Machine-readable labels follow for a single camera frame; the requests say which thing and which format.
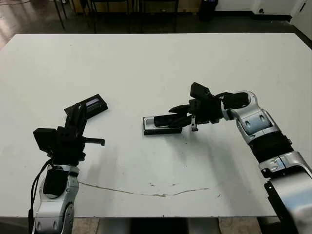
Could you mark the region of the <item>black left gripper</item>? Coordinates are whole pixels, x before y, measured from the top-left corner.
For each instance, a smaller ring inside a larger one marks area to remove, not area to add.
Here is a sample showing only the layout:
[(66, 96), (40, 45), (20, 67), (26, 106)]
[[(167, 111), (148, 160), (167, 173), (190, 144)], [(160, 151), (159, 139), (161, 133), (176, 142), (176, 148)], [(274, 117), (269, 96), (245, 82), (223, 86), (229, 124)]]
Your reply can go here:
[(87, 123), (86, 104), (76, 103), (65, 109), (67, 114), (65, 126), (56, 129), (56, 135), (48, 146), (48, 156), (53, 164), (77, 166), (85, 160), (86, 144), (105, 145), (103, 138), (84, 137), (83, 133)]

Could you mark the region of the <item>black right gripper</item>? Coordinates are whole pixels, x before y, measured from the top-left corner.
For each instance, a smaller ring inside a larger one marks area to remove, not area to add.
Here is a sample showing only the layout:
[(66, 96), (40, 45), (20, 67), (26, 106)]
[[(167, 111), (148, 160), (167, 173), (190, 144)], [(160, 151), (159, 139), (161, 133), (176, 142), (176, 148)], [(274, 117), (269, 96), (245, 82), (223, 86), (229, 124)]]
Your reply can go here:
[(183, 128), (191, 125), (193, 132), (198, 131), (198, 124), (215, 124), (223, 118), (221, 100), (215, 97), (204, 100), (191, 99), (189, 104), (173, 107), (168, 112), (175, 114), (190, 113), (191, 116), (183, 116), (173, 120), (168, 128)]

